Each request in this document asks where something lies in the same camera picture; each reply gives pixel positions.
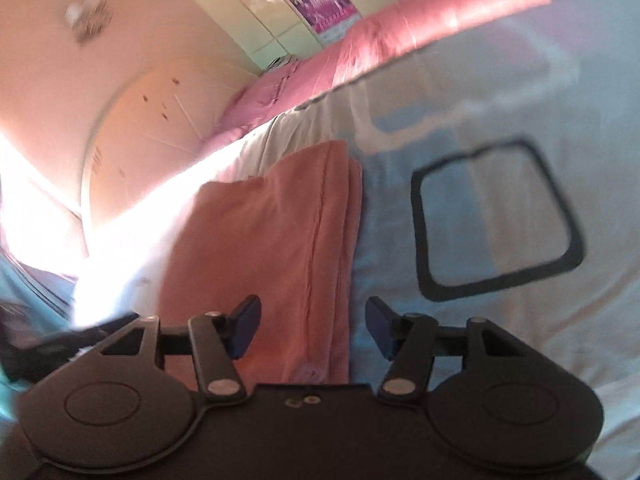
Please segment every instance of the black square outline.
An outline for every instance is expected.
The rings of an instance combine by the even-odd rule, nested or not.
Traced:
[[[556,199],[556,205],[561,212],[564,227],[569,234],[567,250],[557,260],[552,260],[539,265],[525,267],[523,269],[507,272],[500,276],[487,278],[478,282],[465,283],[463,285],[442,285],[434,279],[429,266],[429,246],[427,242],[427,225],[422,208],[422,181],[430,174],[442,170],[448,164],[467,159],[475,159],[494,150],[520,149],[532,159],[534,166],[540,172],[542,180],[546,183],[551,195]],[[571,212],[568,201],[564,198],[558,184],[555,183],[548,165],[542,154],[532,142],[523,137],[511,140],[491,142],[471,152],[461,152],[446,156],[436,162],[413,172],[411,177],[411,206],[414,216],[415,233],[415,269],[418,275],[420,293],[431,301],[449,301],[459,298],[467,298],[478,294],[486,294],[497,290],[504,290],[514,286],[525,285],[537,280],[544,280],[569,272],[579,266],[584,260],[585,244],[578,227],[578,223]]]

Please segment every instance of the folded cloth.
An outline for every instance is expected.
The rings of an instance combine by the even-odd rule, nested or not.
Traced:
[[[262,321],[236,367],[257,383],[346,383],[348,301],[362,174],[332,140],[285,156],[265,176],[202,186],[169,258],[159,298],[164,326],[249,294]],[[166,370],[194,387],[189,358]]]

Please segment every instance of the folded towel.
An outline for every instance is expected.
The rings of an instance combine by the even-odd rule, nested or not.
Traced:
[[[265,176],[200,188],[170,255],[164,326],[249,294],[262,322],[236,362],[246,386],[348,381],[351,264],[360,221],[359,163],[333,140],[285,156]],[[194,386],[189,358],[166,370]]]

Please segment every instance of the bed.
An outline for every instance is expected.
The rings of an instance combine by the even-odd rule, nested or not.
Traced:
[[[204,182],[348,143],[363,169],[350,378],[386,370],[364,304],[487,317],[587,382],[589,464],[640,474],[640,0],[554,0],[418,49],[278,115],[156,189],[96,240],[76,323],[153,314]],[[459,363],[436,360],[442,380]]]
[[[294,60],[239,92],[213,128],[203,156],[275,116],[375,67],[460,30],[550,0],[404,0],[356,22],[344,39]]]

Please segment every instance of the screw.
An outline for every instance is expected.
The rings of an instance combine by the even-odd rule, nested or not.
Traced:
[[[409,379],[389,379],[382,389],[391,395],[409,395],[415,391],[415,383]]]
[[[218,379],[211,381],[209,386],[207,386],[207,390],[210,394],[220,397],[229,397],[240,391],[240,384],[233,379]]]
[[[322,399],[317,395],[308,395],[302,400],[305,404],[320,404],[322,402]]]
[[[302,408],[304,402],[299,399],[287,399],[284,401],[285,406],[289,406],[290,408]]]

